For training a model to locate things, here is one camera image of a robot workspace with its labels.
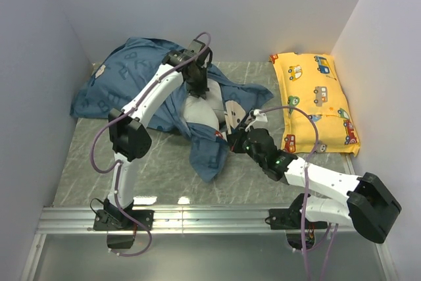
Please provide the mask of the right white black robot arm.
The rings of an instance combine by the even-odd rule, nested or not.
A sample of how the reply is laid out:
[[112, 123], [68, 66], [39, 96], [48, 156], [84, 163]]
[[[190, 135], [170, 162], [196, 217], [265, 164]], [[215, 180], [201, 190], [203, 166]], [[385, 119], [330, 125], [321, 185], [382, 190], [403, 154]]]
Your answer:
[[362, 237], [381, 244], [402, 210], [375, 174], [342, 174], [308, 163], [277, 148], [264, 128], [230, 134], [228, 144], [232, 152], [252, 158], [269, 179], [318, 194], [299, 195], [290, 205], [289, 218], [297, 228], [311, 222], [352, 226]]

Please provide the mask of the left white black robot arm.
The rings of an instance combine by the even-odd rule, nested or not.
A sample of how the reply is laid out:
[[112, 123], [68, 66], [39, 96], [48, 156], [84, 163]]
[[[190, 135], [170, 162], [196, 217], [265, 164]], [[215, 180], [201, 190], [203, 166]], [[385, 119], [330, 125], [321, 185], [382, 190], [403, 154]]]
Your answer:
[[195, 97], [208, 91], [207, 69], [212, 61], [209, 44], [194, 39], [187, 49], [172, 50], [162, 60], [157, 71], [129, 103], [109, 113], [109, 136], [114, 151], [112, 189], [103, 202], [105, 219], [118, 230], [134, 224], [133, 182], [131, 164], [144, 157], [151, 147], [146, 127], [170, 94], [186, 85]]

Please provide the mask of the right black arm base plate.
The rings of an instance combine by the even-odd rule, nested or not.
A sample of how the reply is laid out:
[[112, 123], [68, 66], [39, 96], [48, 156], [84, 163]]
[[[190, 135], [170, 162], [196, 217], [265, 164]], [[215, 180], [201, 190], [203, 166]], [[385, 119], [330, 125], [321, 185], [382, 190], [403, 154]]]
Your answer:
[[[294, 251], [301, 251], [303, 243], [301, 241], [301, 212], [290, 209], [269, 209], [268, 216], [264, 222], [271, 230], [283, 230], [285, 232], [288, 245]], [[327, 222], [309, 222], [305, 219], [305, 246], [307, 250], [316, 249], [327, 238], [331, 224]], [[324, 235], [316, 241], [316, 230], [325, 229]]]

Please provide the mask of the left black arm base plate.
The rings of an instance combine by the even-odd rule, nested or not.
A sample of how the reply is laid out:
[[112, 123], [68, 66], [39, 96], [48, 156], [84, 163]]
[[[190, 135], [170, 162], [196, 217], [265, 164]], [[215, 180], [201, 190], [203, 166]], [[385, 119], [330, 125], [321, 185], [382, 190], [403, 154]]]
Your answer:
[[107, 246], [112, 250], [130, 249], [139, 231], [151, 230], [155, 212], [152, 210], [131, 210], [128, 214], [144, 225], [136, 224], [132, 219], [125, 217], [119, 210], [97, 211], [93, 222], [93, 231], [107, 233]]

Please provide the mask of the white pillow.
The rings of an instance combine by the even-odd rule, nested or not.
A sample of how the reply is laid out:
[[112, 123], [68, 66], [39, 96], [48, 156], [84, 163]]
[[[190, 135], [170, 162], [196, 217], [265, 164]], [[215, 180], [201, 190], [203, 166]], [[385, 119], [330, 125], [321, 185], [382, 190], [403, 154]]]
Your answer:
[[181, 116], [188, 130], [196, 127], [219, 130], [226, 123], [220, 84], [208, 79], [207, 87], [204, 97], [188, 95], [184, 101]]

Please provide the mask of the blue cartoon mouse pillowcase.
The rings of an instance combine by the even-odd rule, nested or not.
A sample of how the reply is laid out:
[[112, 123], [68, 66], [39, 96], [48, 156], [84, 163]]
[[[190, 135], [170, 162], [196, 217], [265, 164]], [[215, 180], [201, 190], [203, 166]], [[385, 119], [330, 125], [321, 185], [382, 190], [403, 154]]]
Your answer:
[[[107, 118], [111, 109], [121, 109], [151, 80], [164, 56], [182, 46], [165, 39], [129, 38], [117, 47], [83, 84], [70, 106], [74, 118]], [[213, 64], [207, 78], [220, 84], [223, 105], [229, 101], [242, 109], [238, 119], [252, 109], [259, 109], [273, 98], [273, 93], [259, 84], [238, 84], [229, 80]], [[224, 167], [228, 145], [217, 136], [219, 130], [188, 130], [181, 111], [188, 96], [185, 86], [171, 93], [153, 115], [148, 127], [162, 132], [179, 131], [191, 141], [190, 165], [204, 182], [210, 182]]]

